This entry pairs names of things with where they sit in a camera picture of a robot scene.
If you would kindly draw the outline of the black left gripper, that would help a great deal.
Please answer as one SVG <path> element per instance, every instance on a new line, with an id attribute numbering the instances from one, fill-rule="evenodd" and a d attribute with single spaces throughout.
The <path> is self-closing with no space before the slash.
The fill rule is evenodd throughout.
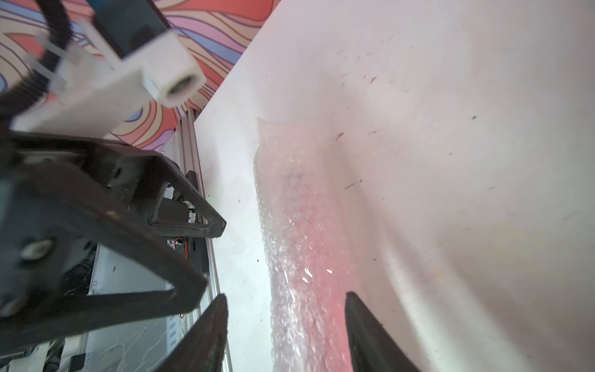
<path id="1" fill-rule="evenodd" d="M 115 195 L 115 187 L 124 194 Z M 1 352 L 191 311 L 207 280 L 154 233 L 218 238 L 225 228 L 196 182 L 159 153 L 114 141 L 4 133 Z M 63 294 L 64 273 L 95 243 L 172 289 Z"/>

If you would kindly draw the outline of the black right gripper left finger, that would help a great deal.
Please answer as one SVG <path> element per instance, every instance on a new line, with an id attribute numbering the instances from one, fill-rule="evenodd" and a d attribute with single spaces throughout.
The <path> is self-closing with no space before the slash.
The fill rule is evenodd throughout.
<path id="1" fill-rule="evenodd" d="M 220 372 L 228 318 L 227 298 L 219 294 L 156 372 Z"/>

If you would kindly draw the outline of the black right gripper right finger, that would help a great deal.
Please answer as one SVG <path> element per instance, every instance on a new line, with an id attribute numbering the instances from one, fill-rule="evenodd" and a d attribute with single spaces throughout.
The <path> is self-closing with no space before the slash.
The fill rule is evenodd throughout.
<path id="1" fill-rule="evenodd" d="M 355 372 L 420 372 L 353 291 L 346 293 L 345 318 Z"/>

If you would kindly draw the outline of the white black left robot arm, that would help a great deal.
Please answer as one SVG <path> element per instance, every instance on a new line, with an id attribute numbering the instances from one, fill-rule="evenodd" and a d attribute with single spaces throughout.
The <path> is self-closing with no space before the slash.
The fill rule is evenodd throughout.
<path id="1" fill-rule="evenodd" d="M 226 221 L 173 161 L 107 139 L 138 108 L 181 105 L 206 82 L 151 1 L 92 4 L 74 41 L 61 1 L 38 4 L 48 32 L 1 94 L 1 351 L 194 310 L 207 287 L 167 245 L 220 237 Z M 153 272 L 165 290 L 72 296 L 63 277 L 93 246 Z"/>

